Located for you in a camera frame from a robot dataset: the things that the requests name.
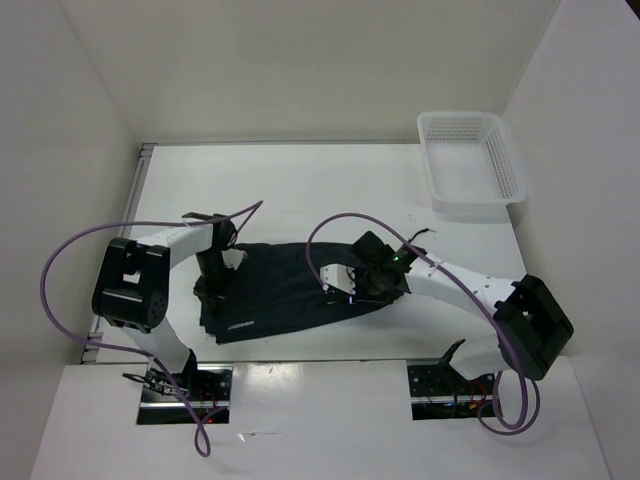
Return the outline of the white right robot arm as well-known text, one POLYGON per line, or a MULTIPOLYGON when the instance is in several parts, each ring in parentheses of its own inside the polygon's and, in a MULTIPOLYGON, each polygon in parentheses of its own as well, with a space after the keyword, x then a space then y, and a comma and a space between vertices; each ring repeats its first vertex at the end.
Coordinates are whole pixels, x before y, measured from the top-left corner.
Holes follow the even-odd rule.
POLYGON ((547 285, 538 277, 520 280, 480 274, 418 247, 393 250, 368 231, 352 246, 363 264, 355 292, 389 300, 399 294, 440 300, 478 316, 493 333, 450 348, 438 370, 440 385, 460 393, 473 380, 503 370, 541 381, 574 335, 574 326, 547 285))

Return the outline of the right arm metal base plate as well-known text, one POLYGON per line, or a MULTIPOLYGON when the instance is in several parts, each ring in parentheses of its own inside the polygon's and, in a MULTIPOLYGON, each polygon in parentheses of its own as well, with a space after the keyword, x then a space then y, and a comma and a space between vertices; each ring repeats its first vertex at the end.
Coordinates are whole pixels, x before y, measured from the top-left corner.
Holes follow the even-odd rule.
POLYGON ((466 380, 435 360, 408 362, 406 369, 414 421, 476 418, 479 410, 495 416, 493 374, 466 380))

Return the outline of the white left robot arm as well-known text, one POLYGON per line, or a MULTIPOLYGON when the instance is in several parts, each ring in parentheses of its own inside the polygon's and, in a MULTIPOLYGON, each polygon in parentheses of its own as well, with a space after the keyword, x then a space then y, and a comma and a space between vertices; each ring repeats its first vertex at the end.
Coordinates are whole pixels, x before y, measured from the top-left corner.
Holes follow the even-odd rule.
POLYGON ((195 395, 206 377, 198 371, 195 353, 167 318, 170 272, 194 256, 200 286, 220 287, 232 272, 223 252, 237 237, 234 223, 221 215, 189 213, 186 218, 196 224, 138 239, 111 240, 92 297, 93 312, 151 356, 144 382, 180 400, 195 395))

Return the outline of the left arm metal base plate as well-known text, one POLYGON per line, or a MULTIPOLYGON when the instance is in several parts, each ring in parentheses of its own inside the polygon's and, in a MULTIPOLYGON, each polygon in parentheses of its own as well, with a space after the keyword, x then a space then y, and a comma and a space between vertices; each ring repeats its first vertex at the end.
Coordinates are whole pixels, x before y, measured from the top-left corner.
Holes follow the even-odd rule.
MULTIPOLYGON (((228 424, 233 367, 200 364, 196 386, 189 390, 177 380, 196 417, 205 425, 228 424)), ((142 386, 136 423, 143 426, 193 424, 193 418, 176 389, 159 372, 125 373, 124 378, 142 386)))

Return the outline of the dark navy shorts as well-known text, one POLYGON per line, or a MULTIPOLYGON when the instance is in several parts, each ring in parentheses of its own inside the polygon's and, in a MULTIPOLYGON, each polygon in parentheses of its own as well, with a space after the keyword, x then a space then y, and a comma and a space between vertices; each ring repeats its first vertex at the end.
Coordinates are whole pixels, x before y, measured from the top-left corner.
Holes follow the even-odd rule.
POLYGON ((239 244, 248 259, 233 271, 216 302, 201 302, 200 325, 219 345, 308 330, 379 311, 391 304, 357 302, 324 291, 313 266, 363 264, 344 243, 239 244))

